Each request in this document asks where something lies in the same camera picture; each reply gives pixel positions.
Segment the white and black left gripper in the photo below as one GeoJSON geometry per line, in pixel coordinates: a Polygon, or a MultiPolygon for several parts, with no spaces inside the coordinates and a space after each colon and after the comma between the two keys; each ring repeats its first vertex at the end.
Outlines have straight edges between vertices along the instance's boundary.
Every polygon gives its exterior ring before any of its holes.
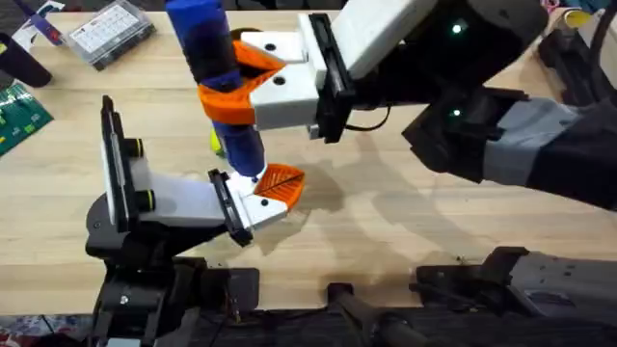
{"type": "Polygon", "coordinates": [[[105,162],[105,191],[87,214],[86,254],[107,263],[168,263],[224,233],[245,247],[253,231],[289,213],[272,198],[299,198],[305,185],[305,172],[284,164],[267,164],[256,181],[208,174],[202,181],[154,173],[145,158],[105,162]],[[241,217],[230,189],[240,193],[241,217]]]}

